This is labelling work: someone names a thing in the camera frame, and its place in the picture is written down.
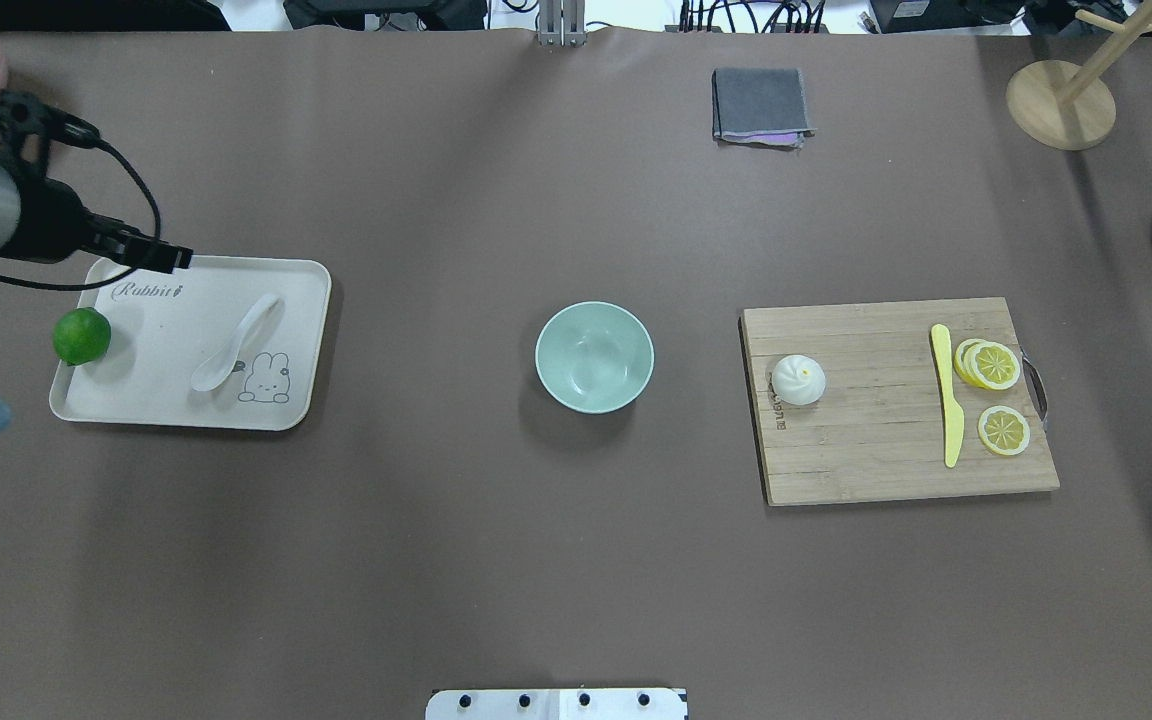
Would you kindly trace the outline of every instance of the white spoon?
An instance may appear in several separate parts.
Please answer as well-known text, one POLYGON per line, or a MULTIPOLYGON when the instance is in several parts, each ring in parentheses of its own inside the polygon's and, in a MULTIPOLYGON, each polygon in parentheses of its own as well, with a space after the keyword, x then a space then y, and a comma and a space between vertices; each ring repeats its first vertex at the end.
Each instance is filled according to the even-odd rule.
POLYGON ((238 327, 234 328, 234 334, 229 336, 229 344, 221 348, 220 353, 203 361, 194 374, 189 376, 189 387, 198 392, 220 387, 220 382, 225 382, 225 378, 234 372, 234 361, 238 359, 238 351, 242 350, 247 336, 250 336, 252 328, 256 327, 257 320, 260 320, 279 302, 282 302, 282 297, 274 295, 273 291, 266 291, 265 295, 260 296, 260 300, 253 302, 251 309, 247 310, 247 314, 243 314, 243 319, 238 320, 238 327))

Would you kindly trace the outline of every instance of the green lime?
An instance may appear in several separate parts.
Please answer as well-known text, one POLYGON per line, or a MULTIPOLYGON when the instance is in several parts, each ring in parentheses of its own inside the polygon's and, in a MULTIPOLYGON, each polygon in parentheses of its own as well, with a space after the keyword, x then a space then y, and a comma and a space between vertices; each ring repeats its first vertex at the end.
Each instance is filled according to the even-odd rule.
POLYGON ((51 332, 51 347, 70 365, 100 359, 109 350, 109 320, 92 306, 78 306, 61 314, 51 332))

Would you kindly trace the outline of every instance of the yellow knife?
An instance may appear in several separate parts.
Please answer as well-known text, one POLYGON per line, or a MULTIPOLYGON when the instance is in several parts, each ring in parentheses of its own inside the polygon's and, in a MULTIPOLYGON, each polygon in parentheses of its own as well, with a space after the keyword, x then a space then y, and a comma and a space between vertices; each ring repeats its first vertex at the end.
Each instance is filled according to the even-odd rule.
POLYGON ((958 453, 963 450, 963 406, 954 400, 954 348, 950 346, 950 328, 938 323, 932 325, 932 357, 935 361, 935 378, 941 384, 941 414, 945 415, 945 465, 955 467, 958 453))

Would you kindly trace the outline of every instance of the lemon slice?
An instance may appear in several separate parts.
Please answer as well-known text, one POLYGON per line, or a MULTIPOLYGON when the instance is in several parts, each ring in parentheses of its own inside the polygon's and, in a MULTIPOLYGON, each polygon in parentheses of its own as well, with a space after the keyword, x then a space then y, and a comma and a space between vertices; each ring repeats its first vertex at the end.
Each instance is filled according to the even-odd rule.
POLYGON ((1029 447, 1029 420, 1007 406, 993 406, 977 423, 980 442, 996 455, 1020 455, 1029 447))
POLYGON ((1020 359, 1006 344, 982 341, 968 348, 963 369, 969 382, 986 389, 1007 389, 1020 380, 1020 359))
POLYGON ((972 377, 970 377, 963 361, 968 350, 972 350, 975 346, 978 346, 982 342, 984 341, 979 338, 969 338, 968 340, 960 342, 957 350, 954 351, 954 369, 957 370, 958 377, 963 378, 963 382, 973 384, 973 386, 977 387, 980 387, 980 385, 973 381, 972 377))

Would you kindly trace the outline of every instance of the folded cloth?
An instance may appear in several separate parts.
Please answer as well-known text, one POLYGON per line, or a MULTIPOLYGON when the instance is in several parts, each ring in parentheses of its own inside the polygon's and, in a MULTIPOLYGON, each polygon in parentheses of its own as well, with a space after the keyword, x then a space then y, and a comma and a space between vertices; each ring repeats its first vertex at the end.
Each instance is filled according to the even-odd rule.
POLYGON ((798 147, 814 135, 796 68, 718 68, 714 141, 798 147))

